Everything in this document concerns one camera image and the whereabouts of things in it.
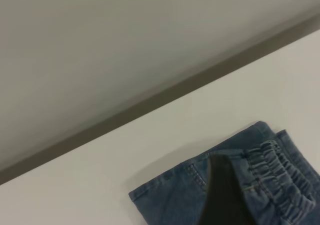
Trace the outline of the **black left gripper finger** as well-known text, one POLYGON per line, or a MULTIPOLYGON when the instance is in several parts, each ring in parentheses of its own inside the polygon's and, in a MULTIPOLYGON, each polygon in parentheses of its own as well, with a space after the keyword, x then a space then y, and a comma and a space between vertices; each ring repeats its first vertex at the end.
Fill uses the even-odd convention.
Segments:
POLYGON ((200 225, 254 225, 240 183, 229 158, 209 158, 209 180, 200 225))

